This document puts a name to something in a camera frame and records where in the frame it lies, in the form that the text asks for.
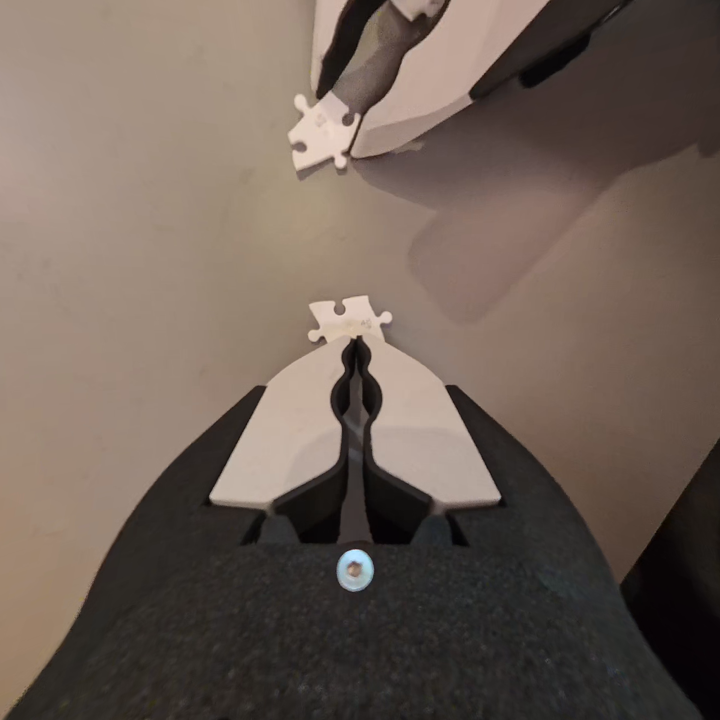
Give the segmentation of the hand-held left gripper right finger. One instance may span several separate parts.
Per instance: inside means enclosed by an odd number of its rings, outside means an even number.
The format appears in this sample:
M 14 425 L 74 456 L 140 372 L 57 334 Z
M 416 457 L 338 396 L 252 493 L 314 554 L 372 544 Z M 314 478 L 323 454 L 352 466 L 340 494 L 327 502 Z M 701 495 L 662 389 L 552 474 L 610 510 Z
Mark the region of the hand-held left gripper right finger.
M 501 503 L 445 383 L 374 336 L 358 338 L 367 413 L 363 438 L 366 515 L 375 543 L 409 543 L 430 516 Z

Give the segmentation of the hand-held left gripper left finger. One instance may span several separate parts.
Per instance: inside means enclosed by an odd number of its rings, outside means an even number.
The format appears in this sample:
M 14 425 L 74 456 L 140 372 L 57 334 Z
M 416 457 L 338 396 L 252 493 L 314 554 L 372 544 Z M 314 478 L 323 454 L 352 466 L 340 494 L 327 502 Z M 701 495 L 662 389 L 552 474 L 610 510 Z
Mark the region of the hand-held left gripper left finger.
M 337 543 L 347 496 L 344 415 L 356 340 L 340 337 L 303 355 L 263 388 L 209 501 L 283 516 L 304 543 Z

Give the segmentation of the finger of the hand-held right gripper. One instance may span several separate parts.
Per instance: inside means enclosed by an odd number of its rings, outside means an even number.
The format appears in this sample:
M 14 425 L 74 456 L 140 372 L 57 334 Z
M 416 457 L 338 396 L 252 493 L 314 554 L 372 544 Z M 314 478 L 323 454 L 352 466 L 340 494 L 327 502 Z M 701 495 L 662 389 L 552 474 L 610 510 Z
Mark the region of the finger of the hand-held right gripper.
M 315 99 L 333 92 L 343 101 L 376 101 L 384 69 L 381 23 L 387 1 L 317 1 L 310 59 Z
M 381 12 L 372 54 L 348 79 L 361 121 L 353 159 L 391 153 L 471 104 L 470 91 L 548 1 L 447 1 L 433 29 L 411 48 L 390 38 Z

